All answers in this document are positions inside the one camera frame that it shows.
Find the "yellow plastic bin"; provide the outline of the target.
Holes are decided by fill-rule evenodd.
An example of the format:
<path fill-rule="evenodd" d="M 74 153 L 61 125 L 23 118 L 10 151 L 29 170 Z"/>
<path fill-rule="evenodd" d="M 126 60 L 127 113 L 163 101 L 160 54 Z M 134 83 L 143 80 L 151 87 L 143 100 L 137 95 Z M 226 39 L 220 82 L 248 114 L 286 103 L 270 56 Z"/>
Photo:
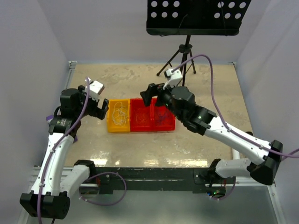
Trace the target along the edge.
<path fill-rule="evenodd" d="M 130 132 L 130 99 L 111 99 L 107 112 L 109 133 Z"/>

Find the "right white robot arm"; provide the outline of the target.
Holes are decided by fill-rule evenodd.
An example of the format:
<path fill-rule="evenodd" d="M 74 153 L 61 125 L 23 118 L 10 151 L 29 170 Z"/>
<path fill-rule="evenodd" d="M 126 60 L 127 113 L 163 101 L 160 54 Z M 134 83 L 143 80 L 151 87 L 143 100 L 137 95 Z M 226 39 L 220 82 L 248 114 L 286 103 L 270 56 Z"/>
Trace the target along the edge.
<path fill-rule="evenodd" d="M 165 106 L 189 131 L 218 140 L 245 155 L 244 159 L 215 159 L 208 171 L 211 182 L 243 176 L 264 185 L 273 184 L 283 151 L 280 141 L 261 140 L 225 123 L 213 111 L 197 105 L 187 87 L 149 84 L 140 95 L 145 106 L 150 106 L 156 97 L 156 106 Z"/>

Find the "red double compartment bin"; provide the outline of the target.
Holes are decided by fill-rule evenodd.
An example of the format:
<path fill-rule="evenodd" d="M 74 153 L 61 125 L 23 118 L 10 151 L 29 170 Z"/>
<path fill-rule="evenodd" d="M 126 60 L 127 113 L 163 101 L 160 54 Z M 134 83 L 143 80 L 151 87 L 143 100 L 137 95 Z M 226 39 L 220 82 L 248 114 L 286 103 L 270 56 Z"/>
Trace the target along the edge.
<path fill-rule="evenodd" d="M 157 98 L 153 98 L 149 107 L 145 107 L 142 98 L 130 100 L 131 132 L 165 132 L 175 130 L 176 118 L 165 107 L 157 107 Z"/>

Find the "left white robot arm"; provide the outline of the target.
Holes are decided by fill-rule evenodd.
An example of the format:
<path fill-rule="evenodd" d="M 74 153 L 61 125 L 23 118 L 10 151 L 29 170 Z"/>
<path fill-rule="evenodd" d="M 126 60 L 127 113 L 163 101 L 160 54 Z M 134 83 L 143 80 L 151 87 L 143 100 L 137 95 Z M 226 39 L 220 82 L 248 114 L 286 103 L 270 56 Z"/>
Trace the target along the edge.
<path fill-rule="evenodd" d="M 68 213 L 71 198 L 85 181 L 96 180 L 94 162 L 78 161 L 71 172 L 62 178 L 66 156 L 75 141 L 81 119 L 85 116 L 105 118 L 108 99 L 98 107 L 104 85 L 92 81 L 88 86 L 69 88 L 61 92 L 60 106 L 49 122 L 48 146 L 39 174 L 30 192 L 23 193 L 20 204 L 26 212 L 38 219 L 64 219 Z"/>

